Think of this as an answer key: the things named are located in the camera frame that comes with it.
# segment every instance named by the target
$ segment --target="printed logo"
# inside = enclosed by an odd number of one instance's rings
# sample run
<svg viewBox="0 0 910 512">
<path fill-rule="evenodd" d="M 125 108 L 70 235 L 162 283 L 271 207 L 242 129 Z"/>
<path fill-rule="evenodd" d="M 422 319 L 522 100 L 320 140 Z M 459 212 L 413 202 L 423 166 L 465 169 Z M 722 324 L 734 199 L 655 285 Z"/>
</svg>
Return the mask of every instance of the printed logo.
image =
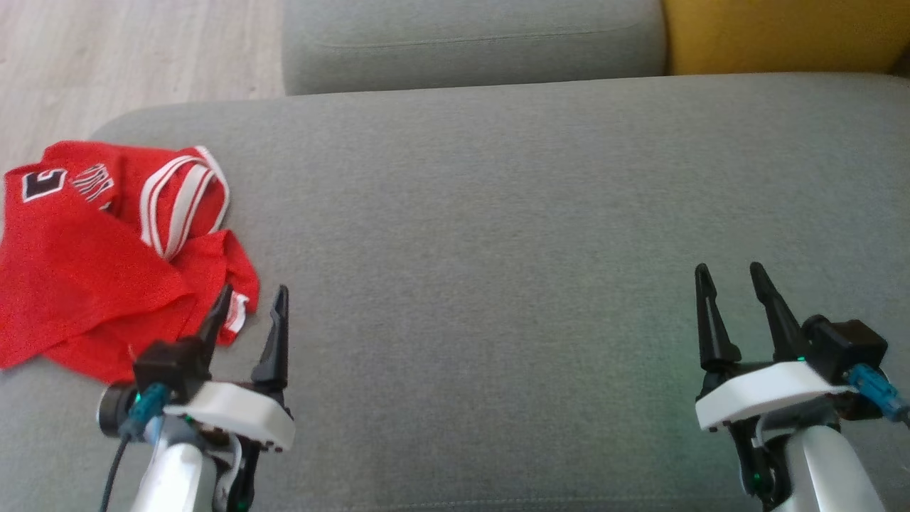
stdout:
<svg viewBox="0 0 910 512">
<path fill-rule="evenodd" d="M 105 164 L 95 164 L 92 167 L 76 174 L 73 187 L 85 196 L 86 201 L 92 202 L 105 190 L 114 188 L 114 179 L 107 172 Z"/>
<path fill-rule="evenodd" d="M 66 169 L 30 172 L 22 177 L 22 202 L 49 196 L 63 189 Z"/>
</svg>

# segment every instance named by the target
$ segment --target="yellow cushion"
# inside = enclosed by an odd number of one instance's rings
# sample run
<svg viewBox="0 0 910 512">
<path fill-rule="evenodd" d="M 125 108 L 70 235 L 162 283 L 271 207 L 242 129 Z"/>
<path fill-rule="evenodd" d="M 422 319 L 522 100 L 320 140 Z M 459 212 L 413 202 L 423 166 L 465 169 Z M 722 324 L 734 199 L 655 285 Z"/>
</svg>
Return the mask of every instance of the yellow cushion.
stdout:
<svg viewBox="0 0 910 512">
<path fill-rule="evenodd" d="M 675 75 L 888 72 L 910 0 L 663 0 Z"/>
</svg>

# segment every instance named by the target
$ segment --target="jersey number patch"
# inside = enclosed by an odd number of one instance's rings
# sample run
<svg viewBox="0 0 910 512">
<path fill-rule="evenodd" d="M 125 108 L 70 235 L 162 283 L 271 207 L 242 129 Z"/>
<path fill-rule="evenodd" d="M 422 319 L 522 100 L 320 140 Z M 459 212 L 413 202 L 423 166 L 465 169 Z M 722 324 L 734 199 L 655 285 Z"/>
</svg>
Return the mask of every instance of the jersey number patch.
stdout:
<svg viewBox="0 0 910 512">
<path fill-rule="evenodd" d="M 22 177 L 22 202 L 49 196 L 63 189 L 66 169 L 32 172 Z"/>
</svg>

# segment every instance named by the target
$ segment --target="red jersey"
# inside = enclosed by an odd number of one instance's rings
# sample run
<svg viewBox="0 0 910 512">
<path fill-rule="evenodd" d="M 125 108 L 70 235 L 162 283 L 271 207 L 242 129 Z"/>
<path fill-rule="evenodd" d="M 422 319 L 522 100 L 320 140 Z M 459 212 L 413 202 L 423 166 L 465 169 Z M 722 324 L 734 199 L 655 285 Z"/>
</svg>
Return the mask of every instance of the red jersey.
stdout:
<svg viewBox="0 0 910 512">
<path fill-rule="evenodd" d="M 233 233 L 229 189 L 202 147 L 64 141 L 5 175 L 0 367 L 40 353 L 104 382 L 132 380 L 155 339 L 194 333 L 234 287 L 218 342 L 256 310 L 259 282 Z"/>
</svg>

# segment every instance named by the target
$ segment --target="black cable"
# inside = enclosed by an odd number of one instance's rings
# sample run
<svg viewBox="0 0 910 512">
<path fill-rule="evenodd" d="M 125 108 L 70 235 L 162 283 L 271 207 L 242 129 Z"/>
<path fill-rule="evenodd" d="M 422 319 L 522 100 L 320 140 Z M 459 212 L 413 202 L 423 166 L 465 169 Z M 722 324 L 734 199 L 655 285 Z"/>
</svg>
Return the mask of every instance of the black cable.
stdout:
<svg viewBox="0 0 910 512">
<path fill-rule="evenodd" d="M 114 461 L 111 462 L 111 469 L 107 473 L 107 483 L 105 484 L 105 494 L 101 496 L 101 507 L 98 508 L 98 512 L 107 512 L 107 502 L 111 500 L 111 491 L 114 490 L 114 477 L 116 476 L 116 471 L 120 467 L 120 459 L 123 458 L 123 453 L 126 452 L 126 445 L 129 444 L 129 437 L 124 435 L 120 438 L 120 446 L 116 448 L 116 453 L 114 454 Z"/>
</svg>

